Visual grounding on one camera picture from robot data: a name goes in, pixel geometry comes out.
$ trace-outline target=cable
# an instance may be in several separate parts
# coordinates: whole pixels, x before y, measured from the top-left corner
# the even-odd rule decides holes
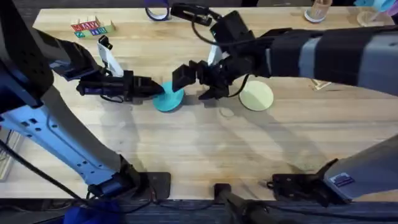
[[[151,185],[150,185],[149,187],[150,187],[150,189],[151,189],[152,201],[153,201],[153,203],[154,203],[155,205],[159,206],[159,207],[162,207],[162,208],[168,208],[168,209],[176,210],[176,211],[197,212],[197,211],[206,210],[206,209],[208,209],[208,208],[210,208],[210,207],[212,207],[212,206],[215,205],[214,200],[212,200],[210,204],[208,204],[208,205],[206,205],[206,206],[204,206],[204,207],[200,207],[200,208],[180,208],[180,207],[173,207],[173,206],[168,206],[168,205],[162,205],[162,204],[161,204],[162,202],[157,200],[156,189],[153,188],[153,186],[151,186]]]
[[[88,201],[82,199],[77,195],[75,192],[71,191],[68,187],[65,185],[61,184],[51,176],[47,175],[45,172],[41,171],[37,167],[33,166],[30,162],[26,161],[23,157],[15,153],[8,145],[6,145],[2,140],[0,140],[0,148],[4,150],[9,156],[11,156],[13,159],[15,159],[17,162],[21,163],[23,166],[34,172],[35,174],[39,175],[41,178],[49,181],[51,184],[57,186],[64,192],[66,192],[68,195],[72,196],[74,199],[76,199],[78,202],[82,203],[83,205],[86,205],[88,208],[100,211],[100,212],[108,212],[108,213],[115,213],[115,214],[128,214],[132,212],[136,212],[142,208],[147,207],[152,203],[152,199],[150,199],[147,203],[140,205],[139,207],[132,209],[130,211],[124,211],[124,212],[119,212],[119,211],[111,211],[103,208],[99,208],[95,205],[90,204]]]
[[[280,210],[283,212],[298,213],[298,214],[302,214],[302,215],[342,218],[342,219],[367,221],[367,222],[398,222],[398,217],[362,217],[362,216],[356,216],[356,215],[340,215],[340,214],[335,214],[335,213],[294,210],[294,209],[289,209],[289,208],[278,207],[275,205],[269,205],[267,203],[264,203],[264,207],[273,208],[273,209]]]
[[[238,90],[236,93],[234,93],[234,94],[232,94],[232,95],[230,95],[230,96],[227,96],[227,98],[231,98],[231,97],[234,97],[234,96],[238,96],[238,95],[243,91],[244,86],[246,86],[246,83],[248,82],[249,76],[250,76],[250,74],[247,74],[247,75],[244,77],[243,82],[242,82],[242,85],[241,85],[241,87],[239,88],[239,90]]]
[[[257,40],[260,40],[260,39],[261,39],[261,40],[263,40],[263,39],[264,39],[264,40],[269,39],[269,40],[271,40],[271,41],[274,40],[273,37],[268,36],[268,37],[259,37],[259,38],[252,39],[252,40],[242,40],[242,41],[229,42],[229,43],[218,43],[218,42],[213,42],[213,41],[207,39],[206,37],[202,36],[202,35],[197,31],[197,29],[196,29],[196,27],[195,27],[195,20],[196,20],[196,18],[197,18],[197,15],[193,15],[193,19],[191,20],[192,30],[193,30],[193,32],[195,33],[195,35],[196,35],[200,40],[206,42],[207,44],[211,44],[211,45],[215,45],[215,46],[219,46],[219,47],[231,47],[231,46],[239,45],[239,44],[247,44],[247,43],[254,42],[254,41],[257,41]]]
[[[114,100],[114,99],[108,98],[108,97],[106,97],[106,96],[104,96],[104,95],[100,95],[100,97],[101,97],[103,100],[106,100],[106,101],[112,102],[112,103],[123,103],[123,102],[124,102],[124,100],[123,100],[123,98],[122,98],[121,96],[115,96],[115,97],[118,98],[119,100]]]
[[[9,142],[10,142],[11,134],[12,134],[13,132],[14,132],[13,130],[9,130],[9,132],[8,132],[8,134],[7,134],[7,138],[6,138],[6,144],[7,144],[7,145],[8,145]],[[0,162],[3,161],[3,160],[5,160],[5,159],[7,159],[7,158],[8,158],[8,156],[7,156],[7,154],[6,154],[3,158],[0,158]]]
[[[11,134],[13,133],[13,130],[10,130],[7,134],[7,138],[6,138],[6,144],[8,145],[10,143],[10,138],[11,138]]]
[[[162,208],[168,208],[171,210],[176,210],[176,211],[186,211],[186,212],[197,212],[197,211],[202,211],[211,208],[215,203],[211,202],[208,205],[205,205],[203,207],[199,208],[180,208],[180,207],[174,207],[174,206],[168,206],[168,205],[162,205],[160,202],[155,203],[155,205],[162,207]]]

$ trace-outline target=blue tape roll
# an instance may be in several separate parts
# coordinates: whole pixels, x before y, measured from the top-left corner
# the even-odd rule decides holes
[[[168,0],[145,0],[145,12],[147,13],[147,16],[152,19],[153,21],[166,21],[169,19],[170,16],[170,4]],[[166,9],[166,14],[163,15],[158,15],[153,13],[150,9],[149,9],[149,5],[151,3],[161,3],[165,9]]]

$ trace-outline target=blue plate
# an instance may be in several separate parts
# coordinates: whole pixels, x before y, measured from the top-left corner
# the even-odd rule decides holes
[[[182,102],[184,97],[184,90],[173,92],[172,82],[165,82],[162,84],[165,91],[164,94],[155,96],[154,106],[157,110],[161,112],[168,112],[174,110]]]

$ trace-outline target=wire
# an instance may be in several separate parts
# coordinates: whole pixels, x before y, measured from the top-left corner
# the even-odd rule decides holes
[[[155,205],[162,207],[162,208],[168,208],[171,210],[176,210],[176,211],[186,211],[186,212],[197,212],[197,211],[202,211],[211,208],[215,203],[212,201],[210,204],[205,205],[203,207],[199,208],[181,208],[181,207],[174,207],[174,206],[169,206],[169,205],[162,205],[160,202],[155,203]]]
[[[114,100],[114,99],[109,98],[109,97],[104,96],[104,95],[100,95],[100,97],[101,97],[103,100],[106,100],[106,101],[112,102],[112,103],[123,103],[123,102],[124,102],[124,100],[123,100],[123,98],[122,98],[121,96],[115,96],[115,97],[118,98],[119,100]]]
[[[58,182],[57,180],[55,180],[51,176],[47,175],[45,172],[41,171],[37,167],[33,166],[30,162],[26,161],[23,157],[21,157],[20,155],[15,153],[2,140],[0,140],[0,148],[3,149],[4,152],[6,152],[9,156],[11,156],[17,162],[21,163],[23,166],[25,166],[26,168],[28,168],[32,172],[34,172],[35,174],[39,175],[41,178],[43,178],[43,179],[49,181],[51,184],[57,186],[58,188],[60,188],[64,192],[66,192],[68,195],[70,195],[74,199],[76,199],[78,202],[82,203],[83,205],[86,205],[88,208],[91,208],[91,209],[94,209],[94,210],[97,210],[97,211],[100,211],[100,212],[108,212],[108,213],[115,213],[115,214],[128,214],[128,213],[136,212],[136,211],[138,211],[138,210],[140,210],[142,208],[145,208],[148,205],[150,205],[151,202],[152,202],[152,199],[150,199],[147,203],[145,203],[143,205],[140,205],[139,207],[137,207],[135,209],[132,209],[130,211],[121,211],[121,212],[119,212],[119,211],[111,211],[111,210],[99,208],[99,207],[89,203],[89,201],[82,199],[81,197],[79,197],[79,195],[77,195],[75,192],[70,190],[68,187],[66,187],[65,185],[61,184],[60,182]]]
[[[212,206],[215,205],[214,200],[211,201],[210,204],[204,206],[204,207],[199,207],[199,208],[181,208],[181,207],[174,207],[174,206],[169,206],[169,205],[162,205],[162,201],[157,200],[157,192],[156,189],[153,188],[153,186],[149,186],[152,192],[152,201],[154,202],[155,205],[162,207],[162,208],[168,208],[171,210],[176,210],[176,211],[185,211],[185,212],[197,212],[197,211],[202,211],[202,210],[206,210]]]
[[[13,132],[14,132],[13,130],[9,130],[9,132],[8,132],[8,134],[7,134],[7,138],[6,138],[6,144],[7,144],[7,145],[8,145],[9,142],[10,142],[11,134],[12,134]],[[8,156],[7,156],[7,154],[6,154],[3,158],[0,158],[0,162],[3,161],[3,160],[5,160],[5,159],[7,159],[7,158],[8,158]]]
[[[363,216],[356,216],[356,215],[340,215],[340,214],[335,214],[335,213],[294,210],[294,209],[289,209],[289,208],[282,208],[282,207],[275,206],[275,205],[269,205],[267,203],[264,203],[264,207],[273,208],[273,209],[280,210],[283,212],[298,213],[298,214],[302,214],[302,215],[342,218],[342,219],[367,221],[367,222],[398,222],[398,217],[363,217]]]
[[[215,45],[215,46],[219,46],[219,47],[232,47],[232,46],[234,46],[234,45],[251,43],[251,42],[254,42],[254,41],[258,41],[258,40],[260,40],[260,39],[261,39],[261,40],[266,40],[266,39],[274,40],[273,37],[267,36],[267,37],[259,37],[259,38],[252,39],[252,40],[241,40],[241,41],[229,42],[229,43],[214,42],[214,41],[211,41],[211,40],[207,39],[206,37],[202,36],[202,35],[198,32],[198,30],[197,30],[196,27],[195,27],[195,20],[196,20],[196,18],[197,18],[197,15],[193,15],[193,19],[191,20],[191,27],[192,27],[192,30],[193,30],[193,32],[195,33],[195,35],[196,35],[200,40],[204,41],[204,42],[207,43],[207,44],[211,44],[211,45]]]
[[[8,145],[10,143],[10,138],[11,138],[11,134],[13,133],[13,130],[10,130],[7,134],[7,138],[6,138],[6,144]]]
[[[250,74],[247,74],[247,75],[244,77],[243,82],[242,82],[242,85],[241,85],[241,87],[239,88],[239,90],[238,90],[236,93],[234,93],[234,94],[232,94],[232,95],[230,95],[230,96],[227,96],[227,98],[231,98],[231,97],[234,97],[234,96],[238,96],[238,95],[243,91],[244,86],[246,86],[246,83],[248,82],[249,76],[250,76]]]
[[[5,208],[11,208],[18,212],[56,212],[56,211],[61,211],[66,208],[69,208],[69,207],[71,207],[71,205],[72,205],[72,203],[68,203],[60,208],[49,208],[49,209],[44,209],[44,210],[29,210],[29,209],[22,208],[22,207],[19,207],[16,205],[2,205],[2,206],[0,206],[0,210],[5,209]]]

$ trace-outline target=wooden block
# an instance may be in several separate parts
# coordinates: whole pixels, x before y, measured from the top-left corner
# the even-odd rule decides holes
[[[106,29],[106,31],[109,32],[114,32],[116,30],[116,27],[114,26],[112,20],[108,19],[106,21],[103,21],[101,23],[102,27]]]
[[[84,37],[86,37],[86,36],[83,34],[82,31],[76,31],[76,32],[75,32],[75,35],[76,35],[78,38],[84,38]]]
[[[101,34],[101,32],[97,28],[90,29],[90,32],[92,35],[100,35]]]
[[[105,27],[99,27],[97,30],[100,32],[100,34],[106,34],[108,31],[105,29]]]
[[[101,24],[96,16],[89,16],[87,22],[92,23],[95,27],[99,27]]]
[[[80,25],[80,20],[76,19],[74,21],[71,21],[70,26],[75,30],[75,31],[82,31],[83,28]]]
[[[85,37],[91,37],[93,34],[91,34],[90,30],[83,30],[82,33],[85,35]]]

